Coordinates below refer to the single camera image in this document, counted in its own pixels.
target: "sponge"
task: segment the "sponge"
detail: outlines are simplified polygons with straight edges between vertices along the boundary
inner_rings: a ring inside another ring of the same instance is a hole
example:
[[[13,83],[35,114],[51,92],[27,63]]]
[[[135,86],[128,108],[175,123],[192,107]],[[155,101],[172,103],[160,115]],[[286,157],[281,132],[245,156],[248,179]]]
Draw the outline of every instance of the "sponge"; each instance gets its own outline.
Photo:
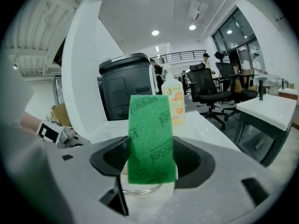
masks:
[[[167,96],[131,96],[129,137],[129,183],[161,184],[176,180]]]

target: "black office chair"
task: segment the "black office chair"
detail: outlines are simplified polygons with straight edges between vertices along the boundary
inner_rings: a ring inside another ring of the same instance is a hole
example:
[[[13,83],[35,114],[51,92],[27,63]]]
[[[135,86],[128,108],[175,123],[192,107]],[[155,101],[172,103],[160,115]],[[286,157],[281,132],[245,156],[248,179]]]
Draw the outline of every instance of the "black office chair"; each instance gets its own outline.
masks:
[[[249,78],[254,76],[253,74],[250,75],[243,75],[243,74],[235,74],[234,67],[231,63],[221,63],[221,62],[216,62],[216,66],[223,78],[221,81],[223,83],[223,90],[226,91],[231,84],[231,89],[230,91],[232,92],[232,96],[230,97],[231,100],[235,101],[235,104],[247,101],[250,99],[253,99],[257,97],[258,92],[257,91],[251,91],[247,90],[249,87]],[[243,84],[244,77],[246,77],[246,84],[243,85],[243,89],[241,93],[235,93],[235,85],[236,85],[236,80],[237,79],[242,79],[240,81],[241,84]],[[224,120],[227,121],[228,118],[235,113],[238,113],[238,110],[236,107],[233,108],[224,108],[221,112],[224,113],[225,110],[232,110],[232,112],[224,117]]]
[[[200,102],[209,106],[209,112],[200,113],[204,115],[206,119],[213,118],[222,124],[221,129],[225,129],[225,123],[218,117],[219,115],[225,115],[220,112],[212,112],[215,109],[215,103],[223,101],[230,97],[232,93],[230,91],[217,92],[217,88],[214,84],[211,70],[201,63],[198,65],[191,65],[190,70],[187,72],[187,76],[191,81],[191,96],[193,102]]]

